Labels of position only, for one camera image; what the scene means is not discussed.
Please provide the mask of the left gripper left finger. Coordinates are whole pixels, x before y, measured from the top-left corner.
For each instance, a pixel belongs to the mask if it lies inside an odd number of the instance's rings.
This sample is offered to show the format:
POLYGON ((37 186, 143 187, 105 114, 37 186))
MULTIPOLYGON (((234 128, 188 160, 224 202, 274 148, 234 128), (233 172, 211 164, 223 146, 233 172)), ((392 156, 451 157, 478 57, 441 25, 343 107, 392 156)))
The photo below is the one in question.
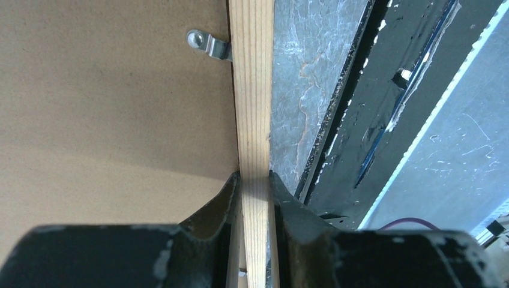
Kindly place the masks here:
POLYGON ((2 287, 236 287, 239 173, 178 224, 46 225, 1 268, 2 287))

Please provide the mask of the wooden picture frame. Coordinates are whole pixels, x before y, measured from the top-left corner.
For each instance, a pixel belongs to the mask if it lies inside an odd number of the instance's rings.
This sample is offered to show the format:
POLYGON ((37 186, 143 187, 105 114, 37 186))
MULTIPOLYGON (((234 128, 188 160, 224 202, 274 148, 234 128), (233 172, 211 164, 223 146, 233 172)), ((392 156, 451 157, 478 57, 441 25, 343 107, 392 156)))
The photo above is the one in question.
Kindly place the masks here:
POLYGON ((274 1, 229 1, 248 287, 266 286, 274 1))

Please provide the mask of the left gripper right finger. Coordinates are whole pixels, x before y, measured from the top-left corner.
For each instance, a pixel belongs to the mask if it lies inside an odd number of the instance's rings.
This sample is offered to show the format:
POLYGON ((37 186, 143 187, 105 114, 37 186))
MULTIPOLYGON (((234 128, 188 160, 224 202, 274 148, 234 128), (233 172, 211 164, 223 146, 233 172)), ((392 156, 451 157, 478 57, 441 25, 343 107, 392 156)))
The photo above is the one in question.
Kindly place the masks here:
POLYGON ((451 230, 340 230, 270 188, 274 287, 503 287, 485 250, 451 230))

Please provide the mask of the brown frame backing board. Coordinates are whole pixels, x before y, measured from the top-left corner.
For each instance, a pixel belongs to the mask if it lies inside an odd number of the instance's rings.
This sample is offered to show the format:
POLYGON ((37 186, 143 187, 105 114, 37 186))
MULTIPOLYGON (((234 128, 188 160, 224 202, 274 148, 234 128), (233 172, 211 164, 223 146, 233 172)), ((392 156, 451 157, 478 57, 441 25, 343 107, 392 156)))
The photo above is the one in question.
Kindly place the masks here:
POLYGON ((224 1, 1 2, 1 259, 45 224, 177 223, 237 170, 224 1))

